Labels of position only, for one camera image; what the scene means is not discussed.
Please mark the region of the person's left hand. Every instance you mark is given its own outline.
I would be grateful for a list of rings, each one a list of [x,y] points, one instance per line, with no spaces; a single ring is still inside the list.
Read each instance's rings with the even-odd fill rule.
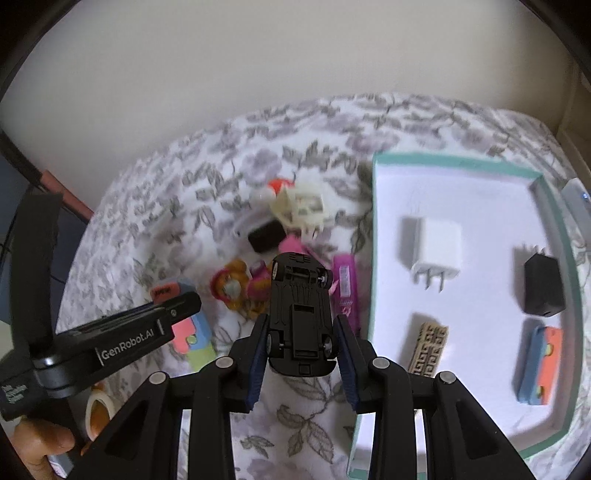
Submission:
[[[15,427],[11,443],[35,479],[53,479],[48,457],[70,451],[75,446],[75,437],[63,426],[25,418]]]

